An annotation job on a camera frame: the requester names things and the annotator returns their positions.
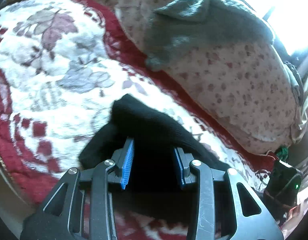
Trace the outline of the red white floral blanket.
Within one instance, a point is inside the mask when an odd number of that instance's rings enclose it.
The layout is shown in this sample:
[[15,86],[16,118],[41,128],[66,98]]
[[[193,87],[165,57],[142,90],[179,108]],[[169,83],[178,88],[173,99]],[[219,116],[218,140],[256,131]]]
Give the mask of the red white floral blanket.
[[198,85],[224,77],[235,47],[195,48],[166,72],[145,56],[114,13],[92,0],[28,0],[0,10],[0,173],[15,201],[32,212],[131,94],[171,116],[259,193],[271,157],[240,148],[196,99]]

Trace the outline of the black knit pants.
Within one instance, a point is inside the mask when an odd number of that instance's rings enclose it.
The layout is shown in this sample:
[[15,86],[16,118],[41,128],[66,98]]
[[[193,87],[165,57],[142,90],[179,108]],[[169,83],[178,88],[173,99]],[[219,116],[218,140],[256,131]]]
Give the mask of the black knit pants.
[[129,94],[113,103],[109,122],[80,153],[81,165],[85,169],[96,167],[122,148],[127,138],[134,140],[127,202],[142,215],[172,222],[190,218],[194,199],[190,191],[181,189],[175,148],[182,148],[211,168],[229,168],[173,118]]

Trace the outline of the floral beige quilt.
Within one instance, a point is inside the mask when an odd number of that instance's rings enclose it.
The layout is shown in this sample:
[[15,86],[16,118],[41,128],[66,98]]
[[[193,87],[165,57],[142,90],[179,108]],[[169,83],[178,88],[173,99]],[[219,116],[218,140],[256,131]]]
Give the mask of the floral beige quilt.
[[[142,52],[154,10],[172,0],[95,0],[109,7]],[[156,68],[176,81],[248,152],[264,154],[295,142],[299,106],[289,69],[265,41],[205,43]]]

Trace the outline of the grey fleece garment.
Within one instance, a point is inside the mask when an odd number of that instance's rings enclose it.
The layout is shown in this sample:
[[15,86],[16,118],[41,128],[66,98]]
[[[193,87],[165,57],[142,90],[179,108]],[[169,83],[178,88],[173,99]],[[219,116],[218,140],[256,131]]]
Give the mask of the grey fleece garment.
[[144,35],[146,66],[160,71],[194,47],[264,41],[270,26],[240,0],[172,0],[149,16]]

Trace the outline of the green object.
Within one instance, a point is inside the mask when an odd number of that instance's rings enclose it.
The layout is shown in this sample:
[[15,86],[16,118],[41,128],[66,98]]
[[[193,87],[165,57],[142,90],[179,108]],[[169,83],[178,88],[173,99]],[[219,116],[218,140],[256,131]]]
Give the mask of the green object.
[[283,162],[287,161],[289,157],[289,149],[286,146],[280,146],[276,152],[275,155],[277,158]]

